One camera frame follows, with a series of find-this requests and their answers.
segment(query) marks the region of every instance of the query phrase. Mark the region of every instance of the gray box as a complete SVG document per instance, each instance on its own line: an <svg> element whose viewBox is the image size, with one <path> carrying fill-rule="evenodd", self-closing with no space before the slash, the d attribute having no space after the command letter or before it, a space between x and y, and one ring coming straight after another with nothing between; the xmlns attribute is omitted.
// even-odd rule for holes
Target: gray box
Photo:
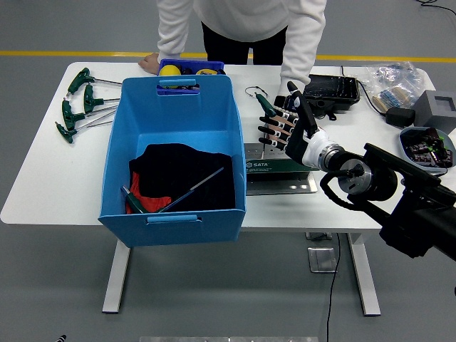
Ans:
<svg viewBox="0 0 456 342"><path fill-rule="evenodd" d="M425 90L412 109L415 127L434 127L447 134L456 128L456 93Z"/></svg>

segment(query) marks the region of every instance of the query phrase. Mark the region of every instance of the black pants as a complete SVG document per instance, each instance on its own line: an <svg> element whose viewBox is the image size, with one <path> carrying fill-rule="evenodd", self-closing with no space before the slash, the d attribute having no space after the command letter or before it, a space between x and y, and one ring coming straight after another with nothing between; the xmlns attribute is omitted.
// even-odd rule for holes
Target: black pants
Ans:
<svg viewBox="0 0 456 342"><path fill-rule="evenodd" d="M254 64L268 66L280 66L282 64L286 28L271 38L246 43L223 37L203 23L201 24L208 61L219 61L224 64L247 64L249 49L252 48Z"/></svg>

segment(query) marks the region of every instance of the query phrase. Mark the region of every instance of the white table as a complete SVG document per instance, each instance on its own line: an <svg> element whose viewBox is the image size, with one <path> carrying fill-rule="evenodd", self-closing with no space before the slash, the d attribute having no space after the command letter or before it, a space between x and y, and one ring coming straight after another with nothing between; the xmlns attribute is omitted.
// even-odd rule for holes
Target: white table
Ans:
<svg viewBox="0 0 456 342"><path fill-rule="evenodd" d="M97 220L101 203L101 186L110 125L91 128L77 134L69 145L58 133L54 122L62 122L61 103L67 88L83 68L99 79L122 81L130 77L152 77L136 63L73 63L71 64L49 105L43 122L19 171L16 181L1 211L1 220L7 224L30 225L100 225ZM257 143L259 116L263 115L257 100L244 92L249 86L260 86L275 95L279 87L278 66L225 66L232 79L234 96L242 119L245 143ZM364 68L345 68L346 76L356 76ZM314 67L312 73L340 75L339 67ZM427 74L427 88L434 90ZM94 85L97 98L115 98L120 88L115 85ZM83 111L83 88L70 98L73 113ZM372 143L398 155L399 129L385 124L384 118L374 112L362 97L346 113L337 115L337 121L327 118L318 121L331 139L346 150L364 154L365 143ZM450 134L456 141L456 133ZM322 172L313 173L319 183ZM442 183L456 189L456 173L450 170ZM345 194L338 191L342 198ZM401 195L379 206L391 212ZM40 200L52 193L51 198ZM23 201L35 194L36 200ZM362 212L351 212L332 203L322 191L304 195L273 195L247 197L247 213L242 225L246 232L340 232L348 233L355 264L364 314L380 315L375 287L364 247L365 236L376 233L380 226ZM103 312L118 312L130 249L118 242Z"/></svg>

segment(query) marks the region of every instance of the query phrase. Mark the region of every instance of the person's hand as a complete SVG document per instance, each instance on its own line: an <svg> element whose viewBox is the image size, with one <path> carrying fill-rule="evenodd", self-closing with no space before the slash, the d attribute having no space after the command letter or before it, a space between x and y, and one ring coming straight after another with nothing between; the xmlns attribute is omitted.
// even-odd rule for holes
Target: person's hand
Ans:
<svg viewBox="0 0 456 342"><path fill-rule="evenodd" d="M153 53L151 55L144 57L144 59L139 61L138 64L148 73L153 73L154 75L157 75L158 68L160 67L160 64L158 63L157 59L158 53Z"/></svg>

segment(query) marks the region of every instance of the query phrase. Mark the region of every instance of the red cloth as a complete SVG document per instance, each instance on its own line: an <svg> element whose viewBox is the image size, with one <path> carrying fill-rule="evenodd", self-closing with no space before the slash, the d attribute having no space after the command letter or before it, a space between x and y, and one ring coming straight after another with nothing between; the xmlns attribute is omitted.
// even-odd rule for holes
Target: red cloth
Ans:
<svg viewBox="0 0 456 342"><path fill-rule="evenodd" d="M130 187L130 192L135 195L135 197L140 201L141 205L149 212L156 212L163 207L166 207L169 203L171 203L171 197L159 197L159 198L151 198L151 197L144 197L140 194L140 176L138 173L133 172L133 181ZM126 204L127 214L133 214L133 211L130 208L130 205Z"/></svg>

